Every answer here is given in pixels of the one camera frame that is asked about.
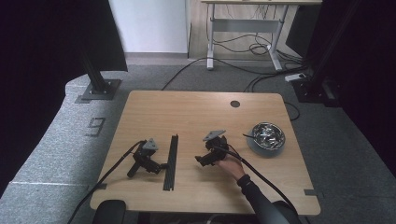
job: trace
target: person's arm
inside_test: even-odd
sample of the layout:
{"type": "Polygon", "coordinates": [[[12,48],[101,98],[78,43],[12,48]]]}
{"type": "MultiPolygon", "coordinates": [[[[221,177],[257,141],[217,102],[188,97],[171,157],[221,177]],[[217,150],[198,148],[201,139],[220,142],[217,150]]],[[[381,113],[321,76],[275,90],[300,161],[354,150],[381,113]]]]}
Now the person's arm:
{"type": "Polygon", "coordinates": [[[224,160],[216,161],[215,164],[236,180],[237,185],[241,187],[242,193],[247,197],[260,223],[289,223],[262,194],[259,187],[250,180],[250,176],[245,173],[240,160],[227,155],[224,160]]]}

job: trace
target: metal frame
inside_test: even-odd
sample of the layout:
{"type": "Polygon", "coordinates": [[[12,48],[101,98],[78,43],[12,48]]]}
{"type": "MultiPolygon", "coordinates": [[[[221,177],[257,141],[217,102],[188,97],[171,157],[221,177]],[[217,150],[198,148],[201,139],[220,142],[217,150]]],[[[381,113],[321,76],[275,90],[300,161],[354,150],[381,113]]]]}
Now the metal frame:
{"type": "Polygon", "coordinates": [[[285,23],[286,14],[289,5],[283,6],[283,14],[279,21],[273,20],[225,20],[215,18],[215,4],[209,4],[211,8],[210,26],[209,26],[209,44],[207,48],[207,70],[213,70],[214,32],[240,32],[240,33],[272,33],[275,34],[268,52],[276,70],[282,70],[276,53],[276,45],[285,23]]]}

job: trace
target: black bar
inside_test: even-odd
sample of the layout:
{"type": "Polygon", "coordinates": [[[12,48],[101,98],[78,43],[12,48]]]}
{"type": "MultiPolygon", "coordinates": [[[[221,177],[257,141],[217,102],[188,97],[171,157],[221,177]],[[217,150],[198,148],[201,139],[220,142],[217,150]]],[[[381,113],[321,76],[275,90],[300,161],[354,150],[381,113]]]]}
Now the black bar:
{"type": "Polygon", "coordinates": [[[175,189],[175,172],[177,158],[178,135],[173,135],[171,146],[169,148],[168,168],[166,169],[165,180],[163,181],[163,190],[175,189]]]}

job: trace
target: black cable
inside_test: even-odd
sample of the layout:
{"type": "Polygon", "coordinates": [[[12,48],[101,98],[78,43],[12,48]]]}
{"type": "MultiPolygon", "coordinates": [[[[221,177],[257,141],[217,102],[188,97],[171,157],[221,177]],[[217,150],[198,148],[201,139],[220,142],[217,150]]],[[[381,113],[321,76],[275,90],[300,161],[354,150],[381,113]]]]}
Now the black cable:
{"type": "Polygon", "coordinates": [[[247,135],[247,134],[244,134],[244,133],[242,133],[242,135],[244,135],[245,137],[249,137],[249,138],[256,138],[255,136],[247,135]]]}
{"type": "Polygon", "coordinates": [[[300,65],[299,63],[288,62],[288,63],[284,63],[283,66],[285,66],[286,69],[291,69],[291,68],[288,67],[289,64],[300,65]]]}
{"type": "Polygon", "coordinates": [[[248,92],[248,88],[250,87],[250,85],[251,85],[253,82],[255,82],[257,79],[259,79],[260,77],[262,77],[262,76],[258,76],[258,77],[256,77],[256,78],[254,78],[253,80],[251,80],[251,81],[247,84],[247,87],[244,89],[244,92],[248,92]]]}
{"type": "Polygon", "coordinates": [[[256,7],[256,10],[255,10],[254,13],[253,13],[253,16],[250,17],[250,20],[253,19],[254,17],[257,18],[257,17],[259,16],[260,12],[259,12],[259,13],[257,12],[257,11],[259,11],[259,10],[260,10],[260,6],[257,6],[257,7],[256,7]]]}
{"type": "Polygon", "coordinates": [[[297,120],[300,117],[300,110],[297,108],[297,106],[292,105],[291,103],[288,103],[288,102],[284,102],[284,103],[285,103],[285,105],[290,105],[291,107],[293,107],[297,111],[297,116],[295,118],[293,118],[293,119],[290,119],[290,121],[297,120]]]}
{"type": "Polygon", "coordinates": [[[73,221],[73,218],[75,217],[78,209],[84,204],[85,201],[87,201],[87,199],[100,187],[100,185],[103,183],[103,181],[111,174],[111,172],[113,172],[119,165],[120,163],[129,155],[131,154],[132,150],[134,150],[134,148],[141,144],[144,143],[145,141],[139,141],[137,143],[135,143],[131,148],[129,148],[129,150],[116,162],[116,164],[113,165],[113,167],[111,167],[107,173],[105,173],[103,175],[103,177],[96,183],[95,186],[93,186],[93,188],[90,190],[90,192],[88,192],[88,194],[79,202],[79,204],[77,205],[76,209],[74,210],[72,216],[70,217],[69,221],[67,222],[68,224],[70,224],[73,221]]]}
{"type": "Polygon", "coordinates": [[[262,15],[262,6],[258,5],[256,11],[259,11],[256,15],[256,20],[257,20],[260,17],[260,15],[262,15]]]}
{"type": "MultiPolygon", "coordinates": [[[[209,6],[207,6],[206,7],[206,39],[209,41],[209,36],[208,36],[208,31],[207,31],[207,19],[208,19],[208,17],[209,17],[209,6]]],[[[256,35],[241,35],[241,36],[238,36],[238,37],[236,37],[236,38],[232,38],[232,39],[228,39],[228,40],[222,40],[222,41],[217,41],[217,40],[215,40],[215,38],[212,36],[212,39],[213,39],[213,42],[214,42],[214,45],[218,45],[218,46],[221,46],[221,47],[223,47],[223,48],[225,48],[225,49],[227,49],[227,50],[229,50],[229,51],[231,51],[231,52],[235,52],[235,53],[244,53],[244,52],[248,52],[248,51],[250,51],[250,52],[252,52],[252,54],[254,54],[254,55],[264,55],[264,54],[266,54],[267,52],[268,52],[268,50],[267,50],[267,48],[265,47],[265,52],[264,53],[257,53],[257,52],[255,52],[254,51],[254,49],[258,49],[258,48],[264,48],[263,46],[256,46],[256,47],[251,47],[252,45],[250,45],[250,47],[249,47],[249,49],[246,49],[246,50],[235,50],[235,49],[229,49],[229,48],[227,48],[227,47],[225,47],[224,45],[221,45],[220,43],[226,43],[226,42],[231,42],[231,41],[235,41],[235,40],[237,40],[237,39],[240,39],[240,38],[242,38],[242,37],[247,37],[247,36],[255,36],[255,38],[261,38],[261,39],[263,39],[263,40],[265,40],[267,43],[269,43],[270,44],[270,42],[267,40],[267,39],[265,39],[265,38],[263,38],[263,37],[261,37],[261,36],[258,36],[257,34],[256,35]]]]}
{"type": "Polygon", "coordinates": [[[254,55],[259,55],[259,56],[262,56],[262,55],[265,55],[265,54],[268,53],[268,48],[267,48],[265,45],[262,45],[262,44],[260,44],[260,43],[258,43],[258,44],[251,44],[251,45],[248,47],[248,50],[249,50],[252,54],[254,54],[254,55]],[[263,52],[263,53],[259,53],[259,52],[254,51],[254,49],[264,49],[264,52],[263,52]]]}
{"type": "Polygon", "coordinates": [[[305,66],[300,66],[300,67],[297,67],[297,68],[291,68],[291,69],[289,69],[289,70],[276,71],[276,72],[274,72],[274,73],[260,73],[260,72],[255,72],[255,71],[247,70],[247,69],[245,69],[245,68],[238,67],[238,66],[232,65],[232,64],[230,64],[230,63],[226,63],[226,62],[224,62],[224,61],[222,61],[222,60],[220,60],[220,59],[205,57],[205,58],[197,59],[197,60],[195,60],[195,61],[193,61],[193,62],[187,64],[187,65],[184,66],[182,69],[180,69],[180,70],[179,70],[179,71],[178,71],[178,72],[177,72],[177,73],[176,73],[176,74],[175,74],[175,75],[163,86],[162,91],[165,90],[166,87],[167,87],[167,86],[168,86],[168,85],[169,85],[169,84],[170,84],[170,83],[171,83],[171,82],[172,82],[172,81],[184,70],[184,69],[186,69],[187,67],[189,67],[189,66],[192,65],[193,63],[199,62],[199,61],[201,61],[201,60],[207,60],[207,59],[212,59],[212,60],[214,60],[214,61],[227,64],[227,65],[229,65],[229,66],[231,66],[231,67],[233,67],[233,68],[239,69],[239,70],[244,71],[244,72],[248,72],[248,73],[252,73],[252,74],[261,75],[260,78],[262,78],[262,79],[266,79],[266,78],[269,78],[269,77],[275,77],[275,76],[279,76],[279,75],[286,75],[287,73],[298,72],[298,71],[301,71],[301,70],[303,70],[303,69],[306,68],[305,66]]]}
{"type": "Polygon", "coordinates": [[[285,57],[285,56],[283,56],[283,55],[281,55],[281,54],[279,54],[279,57],[280,57],[281,59],[283,59],[282,62],[284,62],[284,63],[290,63],[290,62],[292,62],[292,63],[296,63],[296,64],[302,64],[301,61],[294,60],[294,59],[289,59],[289,58],[287,58],[287,57],[285,57]]]}
{"type": "Polygon", "coordinates": [[[251,92],[254,92],[254,87],[257,85],[257,83],[259,83],[259,82],[261,82],[261,81],[263,81],[263,80],[265,80],[267,78],[270,78],[270,77],[276,77],[276,75],[271,75],[269,77],[260,77],[260,78],[256,79],[253,82],[253,84],[251,84],[251,87],[250,87],[251,88],[251,92]]]}
{"type": "Polygon", "coordinates": [[[279,53],[279,54],[282,54],[282,55],[284,55],[284,56],[290,57],[290,58],[292,58],[292,59],[295,59],[295,60],[301,61],[301,60],[303,59],[303,58],[301,58],[301,57],[297,57],[297,56],[293,56],[293,55],[291,55],[291,54],[285,53],[285,52],[283,52],[283,51],[281,51],[281,50],[279,50],[279,49],[277,49],[276,52],[279,53]]]}
{"type": "Polygon", "coordinates": [[[275,5],[275,9],[274,9],[274,17],[273,17],[273,19],[275,19],[275,15],[276,15],[276,8],[277,8],[277,5],[275,5]]]}
{"type": "Polygon", "coordinates": [[[265,178],[265,176],[260,174],[250,163],[248,163],[248,161],[246,161],[244,158],[239,156],[239,154],[231,152],[230,150],[224,149],[222,147],[214,147],[214,148],[221,150],[223,152],[226,152],[226,153],[234,156],[235,158],[237,158],[242,163],[244,163],[256,176],[258,176],[268,186],[270,186],[272,189],[274,189],[276,191],[276,193],[278,193],[280,195],[280,197],[282,197],[282,199],[285,200],[285,202],[290,206],[291,210],[298,216],[296,208],[294,207],[293,203],[288,199],[288,197],[286,197],[286,195],[282,191],[280,191],[280,189],[278,189],[273,183],[271,183],[271,181],[269,181],[267,178],[265,178]]]}
{"type": "Polygon", "coordinates": [[[269,5],[267,5],[267,10],[265,11],[265,14],[264,14],[264,16],[262,17],[262,19],[263,20],[265,20],[265,18],[267,17],[267,12],[268,12],[268,8],[269,8],[270,6],[269,5]]]}
{"type": "Polygon", "coordinates": [[[305,220],[308,224],[311,224],[311,221],[309,221],[308,217],[305,217],[305,220]]]}
{"type": "Polygon", "coordinates": [[[233,16],[232,16],[231,13],[230,13],[230,9],[228,8],[228,5],[225,5],[225,6],[227,7],[228,15],[231,17],[231,19],[233,19],[233,16]]]}
{"type": "Polygon", "coordinates": [[[256,40],[256,43],[259,44],[259,45],[263,45],[263,46],[265,46],[265,47],[267,47],[268,45],[271,45],[271,42],[270,42],[269,40],[265,39],[264,37],[259,36],[259,33],[256,33],[256,34],[254,35],[254,39],[256,40]],[[265,42],[267,42],[268,44],[262,44],[262,43],[260,43],[259,40],[258,40],[257,38],[260,38],[260,39],[265,40],[265,42]]]}

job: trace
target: desk leg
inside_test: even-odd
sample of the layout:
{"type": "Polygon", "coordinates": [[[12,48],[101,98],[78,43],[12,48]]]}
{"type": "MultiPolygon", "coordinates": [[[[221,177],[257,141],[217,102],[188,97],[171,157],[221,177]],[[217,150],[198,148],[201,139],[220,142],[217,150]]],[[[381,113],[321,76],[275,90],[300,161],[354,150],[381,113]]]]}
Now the desk leg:
{"type": "Polygon", "coordinates": [[[207,70],[213,70],[213,51],[214,51],[214,45],[213,45],[213,25],[215,22],[215,4],[209,4],[211,8],[211,14],[212,16],[210,17],[210,26],[209,26],[209,44],[207,47],[207,70]]]}
{"type": "Polygon", "coordinates": [[[268,45],[267,47],[268,52],[270,53],[271,59],[273,61],[275,70],[282,70],[282,65],[280,65],[279,59],[277,58],[277,54],[276,54],[276,45],[277,45],[277,41],[279,40],[280,33],[282,32],[283,23],[285,23],[285,18],[286,18],[286,14],[288,13],[288,9],[289,9],[288,5],[283,6],[283,14],[279,20],[279,24],[277,25],[274,39],[271,45],[268,45]]]}

